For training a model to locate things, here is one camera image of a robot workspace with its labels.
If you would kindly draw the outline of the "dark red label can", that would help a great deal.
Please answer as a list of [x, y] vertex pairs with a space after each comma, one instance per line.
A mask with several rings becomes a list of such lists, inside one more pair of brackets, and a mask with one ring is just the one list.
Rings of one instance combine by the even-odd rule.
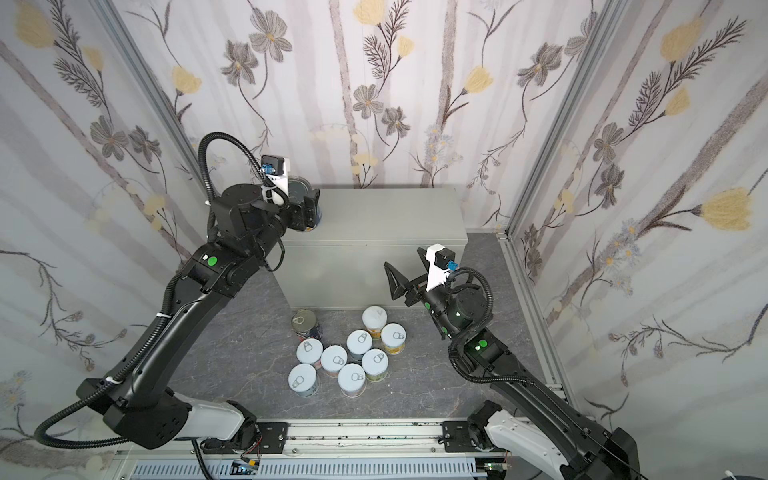
[[298, 310], [291, 319], [294, 333], [302, 340], [322, 339], [322, 329], [316, 314], [307, 309]]

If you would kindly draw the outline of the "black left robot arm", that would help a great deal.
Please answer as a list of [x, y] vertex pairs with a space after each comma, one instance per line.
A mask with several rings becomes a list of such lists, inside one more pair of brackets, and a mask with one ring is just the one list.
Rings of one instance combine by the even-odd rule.
[[[254, 168], [258, 183], [217, 192], [207, 149], [216, 140], [234, 145]], [[260, 438], [254, 414], [236, 401], [209, 402], [174, 392], [174, 372], [214, 317], [284, 246], [288, 230], [307, 232], [319, 223], [319, 190], [307, 185], [291, 197], [288, 159], [255, 157], [237, 138], [205, 135], [198, 163], [209, 206], [207, 241], [168, 282], [154, 320], [128, 354], [102, 378], [78, 387], [77, 401], [41, 422], [35, 440], [44, 446], [78, 450], [134, 443], [156, 449], [172, 441], [214, 439], [244, 451]]]

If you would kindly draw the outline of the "blue label soup can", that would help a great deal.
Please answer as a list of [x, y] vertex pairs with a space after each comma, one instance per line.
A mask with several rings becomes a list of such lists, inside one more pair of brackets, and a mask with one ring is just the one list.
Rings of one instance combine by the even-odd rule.
[[303, 218], [303, 197], [308, 194], [313, 188], [308, 180], [299, 176], [291, 176], [288, 179], [289, 182], [289, 211], [291, 213], [290, 228], [296, 231], [311, 231], [306, 230]]

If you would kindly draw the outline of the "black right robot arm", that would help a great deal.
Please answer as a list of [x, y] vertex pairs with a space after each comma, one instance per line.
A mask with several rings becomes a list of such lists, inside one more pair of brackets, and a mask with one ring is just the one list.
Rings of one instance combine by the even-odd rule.
[[526, 416], [522, 423], [500, 405], [487, 401], [467, 419], [478, 450], [502, 449], [524, 459], [552, 479], [639, 479], [634, 438], [609, 430], [571, 406], [532, 374], [489, 329], [494, 298], [487, 279], [461, 267], [433, 289], [426, 276], [407, 279], [384, 265], [393, 299], [422, 304], [442, 338], [456, 373], [484, 384]]

